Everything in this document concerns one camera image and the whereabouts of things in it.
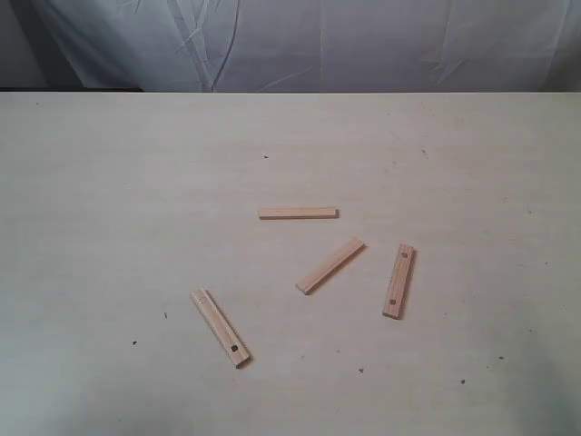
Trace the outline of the plain wooden stick top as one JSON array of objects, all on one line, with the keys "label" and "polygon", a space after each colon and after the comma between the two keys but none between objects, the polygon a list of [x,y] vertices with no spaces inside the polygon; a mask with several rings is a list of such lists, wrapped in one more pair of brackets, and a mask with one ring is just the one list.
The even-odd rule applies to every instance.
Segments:
[{"label": "plain wooden stick top", "polygon": [[336,219],[340,212],[335,207],[264,207],[258,216],[261,220]]}]

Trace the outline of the plain wooden stick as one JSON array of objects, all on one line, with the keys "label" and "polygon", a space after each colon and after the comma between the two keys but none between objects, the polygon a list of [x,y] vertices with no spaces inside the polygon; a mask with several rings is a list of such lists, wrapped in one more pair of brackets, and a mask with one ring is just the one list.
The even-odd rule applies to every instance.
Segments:
[{"label": "plain wooden stick", "polygon": [[264,207],[258,216],[261,220],[336,219],[340,212],[335,207]]},{"label": "plain wooden stick", "polygon": [[321,264],[301,278],[296,283],[296,288],[305,295],[311,294],[365,248],[366,244],[362,240],[355,237],[349,239]]}]

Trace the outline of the wooden stick with holes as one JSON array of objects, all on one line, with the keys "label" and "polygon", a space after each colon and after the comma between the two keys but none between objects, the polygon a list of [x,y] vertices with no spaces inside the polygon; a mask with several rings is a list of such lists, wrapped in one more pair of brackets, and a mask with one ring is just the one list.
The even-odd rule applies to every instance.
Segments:
[{"label": "wooden stick with holes", "polygon": [[388,318],[400,320],[403,316],[415,252],[415,248],[408,244],[401,244],[398,248],[382,311]]}]

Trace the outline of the light wooden slat with screw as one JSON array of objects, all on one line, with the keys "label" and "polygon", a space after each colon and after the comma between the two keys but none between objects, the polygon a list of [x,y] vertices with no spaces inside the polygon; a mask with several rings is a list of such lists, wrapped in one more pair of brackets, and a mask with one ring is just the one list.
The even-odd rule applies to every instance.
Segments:
[{"label": "light wooden slat with screw", "polygon": [[206,289],[200,288],[190,293],[190,299],[212,330],[234,367],[239,369],[248,364],[251,360],[251,354],[212,298],[212,295]]}]

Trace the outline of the white backdrop cloth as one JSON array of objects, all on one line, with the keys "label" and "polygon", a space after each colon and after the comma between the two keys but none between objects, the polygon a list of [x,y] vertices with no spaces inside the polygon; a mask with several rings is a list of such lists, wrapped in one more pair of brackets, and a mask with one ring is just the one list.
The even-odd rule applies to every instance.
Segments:
[{"label": "white backdrop cloth", "polygon": [[577,1],[4,1],[4,88],[570,92]]}]

